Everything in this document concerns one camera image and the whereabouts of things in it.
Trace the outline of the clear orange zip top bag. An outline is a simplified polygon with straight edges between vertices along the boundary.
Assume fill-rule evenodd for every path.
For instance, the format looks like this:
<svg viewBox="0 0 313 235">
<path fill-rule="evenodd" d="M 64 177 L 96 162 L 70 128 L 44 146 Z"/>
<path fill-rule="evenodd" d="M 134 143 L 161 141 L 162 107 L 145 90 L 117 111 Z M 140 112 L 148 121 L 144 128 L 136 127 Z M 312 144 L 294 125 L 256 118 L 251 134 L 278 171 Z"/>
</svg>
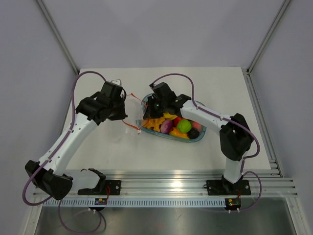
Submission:
<svg viewBox="0 0 313 235">
<path fill-rule="evenodd" d="M 141 129 L 148 122 L 143 119 L 146 111 L 146 103 L 138 98 L 135 94 L 130 93 L 126 95 L 125 111 L 127 117 L 122 120 L 125 125 L 125 133 L 137 137 L 141 134 Z"/>
</svg>

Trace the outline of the green round vegetable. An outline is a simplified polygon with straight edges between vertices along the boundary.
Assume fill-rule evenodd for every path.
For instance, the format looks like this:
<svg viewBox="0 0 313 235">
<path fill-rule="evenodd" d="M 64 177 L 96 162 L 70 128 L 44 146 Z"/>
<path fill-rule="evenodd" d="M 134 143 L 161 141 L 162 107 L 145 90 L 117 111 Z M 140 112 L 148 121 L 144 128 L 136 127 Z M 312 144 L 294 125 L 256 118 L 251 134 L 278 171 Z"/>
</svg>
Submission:
<svg viewBox="0 0 313 235">
<path fill-rule="evenodd" d="M 176 128 L 183 134 L 188 133 L 191 128 L 192 128 L 192 124 L 190 123 L 190 121 L 188 121 L 187 119 L 182 119 L 178 122 Z"/>
</svg>

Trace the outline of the dark purple plum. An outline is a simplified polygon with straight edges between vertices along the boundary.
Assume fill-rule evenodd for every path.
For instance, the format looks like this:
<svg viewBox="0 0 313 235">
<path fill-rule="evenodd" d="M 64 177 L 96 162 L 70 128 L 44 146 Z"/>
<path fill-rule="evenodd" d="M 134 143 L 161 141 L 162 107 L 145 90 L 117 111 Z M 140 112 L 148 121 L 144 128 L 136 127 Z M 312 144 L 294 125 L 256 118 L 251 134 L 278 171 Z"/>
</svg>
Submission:
<svg viewBox="0 0 313 235">
<path fill-rule="evenodd" d="M 199 135 L 200 135 L 200 132 L 196 128 L 191 128 L 190 131 L 187 133 L 188 138 L 191 140 L 198 138 Z"/>
</svg>

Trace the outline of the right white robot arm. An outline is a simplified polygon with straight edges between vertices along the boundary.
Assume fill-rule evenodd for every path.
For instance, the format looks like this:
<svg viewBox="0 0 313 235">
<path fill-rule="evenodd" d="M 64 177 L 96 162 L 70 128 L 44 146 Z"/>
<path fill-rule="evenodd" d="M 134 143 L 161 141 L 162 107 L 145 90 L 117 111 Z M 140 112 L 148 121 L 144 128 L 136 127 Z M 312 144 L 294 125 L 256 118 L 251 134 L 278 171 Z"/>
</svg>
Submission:
<svg viewBox="0 0 313 235">
<path fill-rule="evenodd" d="M 219 135 L 220 148 L 226 157 L 225 170 L 214 189 L 217 194 L 231 195 L 243 191 L 245 154 L 256 137 L 241 114 L 223 116 L 201 104 L 194 96 L 176 95 L 167 83 L 150 84 L 152 94 L 147 97 L 144 119 L 157 119 L 168 112 L 182 119 L 196 121 Z"/>
</svg>

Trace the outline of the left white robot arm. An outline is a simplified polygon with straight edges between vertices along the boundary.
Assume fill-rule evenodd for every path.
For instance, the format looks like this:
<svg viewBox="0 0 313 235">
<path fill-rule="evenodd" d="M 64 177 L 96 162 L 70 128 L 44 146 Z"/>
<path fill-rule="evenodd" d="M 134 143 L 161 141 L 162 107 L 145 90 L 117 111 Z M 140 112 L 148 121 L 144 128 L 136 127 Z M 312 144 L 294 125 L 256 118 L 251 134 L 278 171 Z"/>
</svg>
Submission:
<svg viewBox="0 0 313 235">
<path fill-rule="evenodd" d="M 125 99 L 126 91 L 120 80 L 107 81 L 100 91 L 82 99 L 74 109 L 70 125 L 53 146 L 38 161 L 26 163 L 29 182 L 50 197 L 63 199 L 73 186 L 73 178 L 64 174 L 71 158 L 101 123 L 127 117 Z"/>
</svg>

